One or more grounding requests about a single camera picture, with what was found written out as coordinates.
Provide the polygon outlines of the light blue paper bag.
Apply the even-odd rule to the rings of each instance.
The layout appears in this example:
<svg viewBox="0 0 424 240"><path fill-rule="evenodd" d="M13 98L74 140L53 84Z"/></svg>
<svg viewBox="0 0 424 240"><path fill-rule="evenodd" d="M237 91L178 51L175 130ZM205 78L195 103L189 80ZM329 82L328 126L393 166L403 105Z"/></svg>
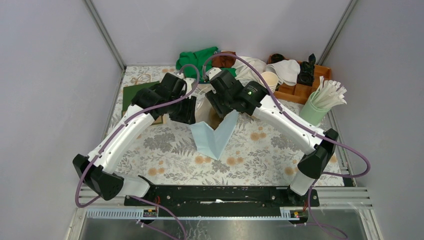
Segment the light blue paper bag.
<svg viewBox="0 0 424 240"><path fill-rule="evenodd" d="M189 125L196 150L214 160L219 160L236 128L239 113L228 113L216 130L209 126L209 111L213 108L204 97L195 107L195 123Z"/></svg>

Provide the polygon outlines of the cardboard cup carrier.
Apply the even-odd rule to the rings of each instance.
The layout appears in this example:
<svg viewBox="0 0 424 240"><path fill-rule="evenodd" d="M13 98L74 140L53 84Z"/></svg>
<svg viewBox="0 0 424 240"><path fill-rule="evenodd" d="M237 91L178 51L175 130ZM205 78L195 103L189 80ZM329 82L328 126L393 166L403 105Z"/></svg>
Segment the cardboard cup carrier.
<svg viewBox="0 0 424 240"><path fill-rule="evenodd" d="M216 130L224 119L218 115L214 108L211 108L208 114L208 125Z"/></svg>

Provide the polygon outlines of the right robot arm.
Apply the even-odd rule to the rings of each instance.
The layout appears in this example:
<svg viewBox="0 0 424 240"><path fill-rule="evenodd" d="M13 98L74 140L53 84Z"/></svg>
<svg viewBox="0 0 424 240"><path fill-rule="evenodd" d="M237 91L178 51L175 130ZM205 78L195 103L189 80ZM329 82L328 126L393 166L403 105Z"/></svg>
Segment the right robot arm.
<svg viewBox="0 0 424 240"><path fill-rule="evenodd" d="M303 152L297 165L298 172L286 193L291 205L301 205L307 199L310 186L321 177L335 152L333 143L318 136L335 141L339 134L334 129L324 131L310 125L279 101L274 101L269 91L256 81L242 85L228 70L215 67L206 75L213 89L205 96L220 117L232 111L246 113L273 126Z"/></svg>

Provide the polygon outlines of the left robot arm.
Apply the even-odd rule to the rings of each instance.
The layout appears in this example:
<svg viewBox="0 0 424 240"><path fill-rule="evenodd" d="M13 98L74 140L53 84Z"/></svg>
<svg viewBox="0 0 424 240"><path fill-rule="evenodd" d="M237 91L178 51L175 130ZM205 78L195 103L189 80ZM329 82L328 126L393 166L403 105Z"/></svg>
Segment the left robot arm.
<svg viewBox="0 0 424 240"><path fill-rule="evenodd" d="M197 99L192 96L193 92L186 80L171 73L165 74L160 82L137 91L112 132L88 155L74 157L72 164L79 177L75 193L77 205L84 206L79 202L82 185L105 201L122 194L135 196L144 206L152 204L155 192L147 180L118 174L116 169L136 138L163 115L175 122L194 124Z"/></svg>

